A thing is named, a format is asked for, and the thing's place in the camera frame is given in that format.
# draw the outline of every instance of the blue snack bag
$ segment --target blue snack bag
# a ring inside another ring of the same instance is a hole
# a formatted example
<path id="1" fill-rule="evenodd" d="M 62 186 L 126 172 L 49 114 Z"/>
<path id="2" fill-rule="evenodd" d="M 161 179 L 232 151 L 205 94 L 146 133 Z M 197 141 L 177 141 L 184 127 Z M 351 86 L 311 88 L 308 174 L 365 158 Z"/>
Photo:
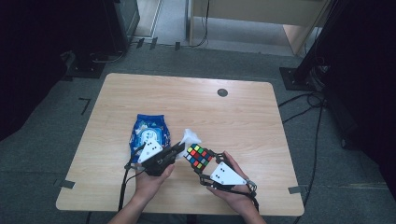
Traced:
<path id="1" fill-rule="evenodd" d="M 131 139 L 129 140 L 131 156 L 152 137 L 154 137 L 162 147 L 170 147 L 171 138 L 165 124 L 164 115 L 138 114 L 136 122 L 134 123 L 134 128 L 132 129 Z M 134 155 L 132 163 L 137 162 L 140 153 L 141 151 Z"/>

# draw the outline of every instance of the person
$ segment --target person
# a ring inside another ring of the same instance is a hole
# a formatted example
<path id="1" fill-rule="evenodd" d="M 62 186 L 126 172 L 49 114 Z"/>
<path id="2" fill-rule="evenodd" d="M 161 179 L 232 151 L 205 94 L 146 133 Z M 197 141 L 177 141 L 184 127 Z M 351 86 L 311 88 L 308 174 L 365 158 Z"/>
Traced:
<path id="1" fill-rule="evenodd" d="M 248 176 L 244 174 L 238 163 L 233 157 L 224 151 L 226 157 L 230 160 L 230 164 L 234 170 L 241 175 L 243 178 L 248 179 Z M 163 172 L 161 176 L 150 176 L 146 173 L 138 175 L 135 178 L 136 187 L 134 190 L 134 196 L 111 220 L 109 224 L 122 224 L 122 223 L 136 223 L 143 212 L 149 201 L 155 196 L 157 191 L 160 189 L 161 184 L 168 178 L 175 165 L 170 164 Z M 238 213 L 247 224 L 263 224 L 265 220 L 260 216 L 253 202 L 245 195 L 234 194 L 225 192 L 222 190 L 206 187 L 214 195 L 224 200 L 236 213 Z M 233 190 L 248 192 L 248 187 L 245 185 L 237 185 L 233 187 Z"/>

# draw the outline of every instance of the floor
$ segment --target floor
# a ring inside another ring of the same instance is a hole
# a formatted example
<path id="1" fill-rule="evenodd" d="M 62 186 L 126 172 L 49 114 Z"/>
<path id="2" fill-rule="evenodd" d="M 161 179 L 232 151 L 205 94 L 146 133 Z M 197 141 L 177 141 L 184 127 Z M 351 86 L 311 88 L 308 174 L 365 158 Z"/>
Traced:
<path id="1" fill-rule="evenodd" d="M 144 37 L 145 42 L 150 43 L 157 37 L 157 44 L 175 45 L 180 42 L 182 46 L 189 45 L 185 0 L 138 0 L 137 3 L 141 22 L 134 41 Z M 297 56 L 305 56 L 316 34 L 317 29 Z M 193 45 L 198 45 L 204 36 L 205 18 L 194 18 Z M 281 24 L 253 21 L 208 19 L 207 39 L 200 48 L 295 56 Z"/>

